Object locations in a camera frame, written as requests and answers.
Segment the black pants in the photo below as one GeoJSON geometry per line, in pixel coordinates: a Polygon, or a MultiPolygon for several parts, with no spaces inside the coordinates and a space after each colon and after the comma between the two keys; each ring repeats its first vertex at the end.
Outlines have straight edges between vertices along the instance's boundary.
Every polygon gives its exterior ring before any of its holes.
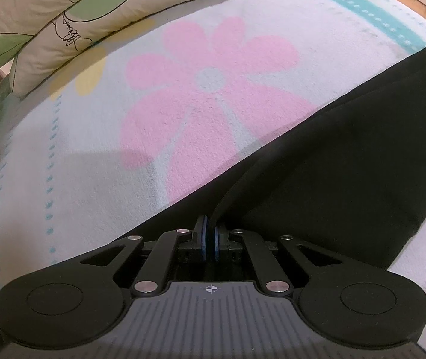
{"type": "Polygon", "coordinates": [[[387,268],[426,219],[426,48],[137,226],[290,234],[387,268]]]}

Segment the floral bed blanket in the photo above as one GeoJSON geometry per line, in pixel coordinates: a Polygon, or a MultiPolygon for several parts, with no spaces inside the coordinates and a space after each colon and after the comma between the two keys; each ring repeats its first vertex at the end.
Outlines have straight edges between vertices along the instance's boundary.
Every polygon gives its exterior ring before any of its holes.
{"type": "Polygon", "coordinates": [[[393,0],[193,0],[0,84],[0,358],[426,358],[426,219],[387,268],[133,230],[426,48],[393,0]]]}

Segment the folded leaf-pattern quilt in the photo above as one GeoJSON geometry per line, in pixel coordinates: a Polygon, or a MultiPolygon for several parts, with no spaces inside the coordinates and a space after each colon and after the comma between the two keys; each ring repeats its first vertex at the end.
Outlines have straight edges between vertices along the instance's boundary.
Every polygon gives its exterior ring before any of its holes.
{"type": "Polygon", "coordinates": [[[14,96],[34,90],[102,38],[191,0],[0,0],[0,67],[14,96]]]}

